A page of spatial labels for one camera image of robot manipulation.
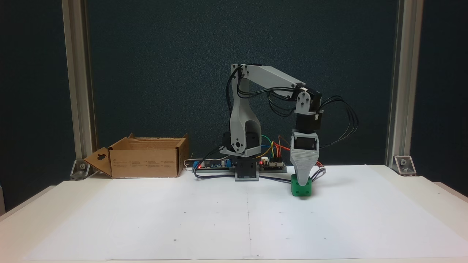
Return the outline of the grey ribbed fixed gripper jaw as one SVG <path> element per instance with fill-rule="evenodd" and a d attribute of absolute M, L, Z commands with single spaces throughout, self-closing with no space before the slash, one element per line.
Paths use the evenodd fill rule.
<path fill-rule="evenodd" d="M 297 181 L 300 186 L 305 186 L 309 181 L 311 169 L 316 165 L 320 156 L 319 150 L 291 150 L 290 160 L 294 165 Z"/>

